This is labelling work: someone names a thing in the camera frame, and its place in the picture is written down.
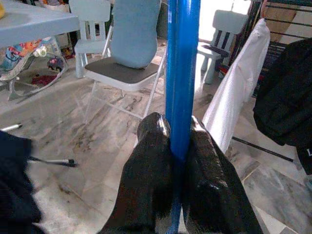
table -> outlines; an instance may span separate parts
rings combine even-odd
[[[0,48],[79,30],[78,16],[43,7],[2,0]]]

blue pole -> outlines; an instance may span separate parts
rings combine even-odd
[[[169,1],[166,118],[171,127],[171,151],[175,158],[175,194],[168,234],[177,233],[179,227],[182,176],[193,110],[199,9],[200,0]]]

light blue cushion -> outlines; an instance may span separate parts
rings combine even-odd
[[[156,25],[161,0],[115,0],[112,57],[124,66],[143,68],[157,51]]]

chair backrest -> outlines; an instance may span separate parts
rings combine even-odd
[[[143,68],[157,51],[156,25],[161,0],[115,0],[112,57],[124,66]]]
[[[234,35],[241,32],[247,18],[233,11],[216,10],[213,21],[216,30],[211,45],[229,51]]]
[[[106,39],[104,23],[109,21],[111,14],[111,4],[108,0],[69,0],[69,6],[71,12],[79,18],[82,40],[87,40],[88,34],[91,40],[97,40],[96,23],[99,24],[100,39]],[[89,24],[88,30],[86,30],[86,23]]]

white cloth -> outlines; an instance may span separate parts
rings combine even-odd
[[[203,123],[222,152],[229,147],[243,103],[257,84],[270,43],[270,31],[260,19],[229,68],[210,103]]]

